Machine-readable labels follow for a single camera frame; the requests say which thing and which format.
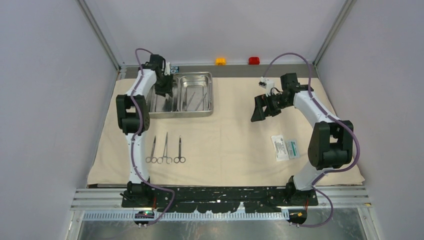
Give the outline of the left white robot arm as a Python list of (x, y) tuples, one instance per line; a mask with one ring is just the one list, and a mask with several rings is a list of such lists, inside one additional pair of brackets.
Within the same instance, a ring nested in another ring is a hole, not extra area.
[(149, 61), (140, 65), (134, 84), (115, 99), (118, 127), (127, 140), (130, 162), (129, 181), (121, 194), (124, 208), (148, 207), (154, 201), (145, 146), (151, 123), (148, 106), (151, 90), (162, 97), (174, 95), (170, 65), (159, 54), (151, 54)]

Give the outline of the long steel forceps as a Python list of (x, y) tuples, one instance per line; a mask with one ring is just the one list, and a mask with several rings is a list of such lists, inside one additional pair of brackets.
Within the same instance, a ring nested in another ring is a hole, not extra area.
[(172, 163), (172, 158), (168, 156), (168, 138), (169, 138), (169, 134), (167, 132), (166, 135), (165, 135), (165, 142), (164, 142), (164, 148), (163, 148), (162, 156), (157, 158), (158, 164), (162, 164), (162, 163), (171, 164)]

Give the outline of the short steel scissors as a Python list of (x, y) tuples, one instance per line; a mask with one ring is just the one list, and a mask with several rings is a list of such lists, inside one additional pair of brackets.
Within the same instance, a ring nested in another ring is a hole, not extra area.
[(178, 154), (173, 159), (175, 164), (183, 164), (186, 162), (186, 158), (182, 155), (182, 137), (180, 136), (178, 139)]

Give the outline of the green white packet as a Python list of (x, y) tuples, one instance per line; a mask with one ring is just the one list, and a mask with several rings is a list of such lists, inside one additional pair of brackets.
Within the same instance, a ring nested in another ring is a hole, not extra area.
[(290, 160), (292, 159), (298, 159), (300, 157), (300, 153), (298, 150), (297, 140), (296, 139), (289, 139), (286, 142), (288, 157)]

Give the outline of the white sterile pouch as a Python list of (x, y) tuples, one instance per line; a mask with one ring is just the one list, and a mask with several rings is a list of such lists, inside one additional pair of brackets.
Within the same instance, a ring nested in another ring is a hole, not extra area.
[(271, 141), (274, 147), (276, 161), (288, 161), (290, 157), (283, 135), (273, 135), (271, 136)]

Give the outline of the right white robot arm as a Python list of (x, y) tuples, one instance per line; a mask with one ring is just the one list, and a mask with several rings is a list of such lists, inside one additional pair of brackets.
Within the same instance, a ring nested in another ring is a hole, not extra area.
[(300, 84), (296, 73), (280, 77), (281, 90), (274, 81), (262, 76), (259, 86), (265, 94), (254, 98), (251, 122), (275, 117), (283, 109), (299, 110), (312, 127), (307, 156), (309, 162), (291, 176), (285, 186), (285, 198), (291, 205), (299, 205), (311, 193), (326, 173), (336, 172), (349, 164), (353, 156), (354, 126), (349, 120), (340, 120), (325, 108), (311, 85)]

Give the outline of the wire mesh steel basket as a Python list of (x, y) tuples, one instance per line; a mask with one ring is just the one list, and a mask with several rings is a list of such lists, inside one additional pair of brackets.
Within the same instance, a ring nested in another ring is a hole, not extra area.
[(214, 86), (210, 72), (173, 75), (173, 96), (159, 96), (151, 88), (147, 106), (152, 119), (201, 118), (214, 112)]

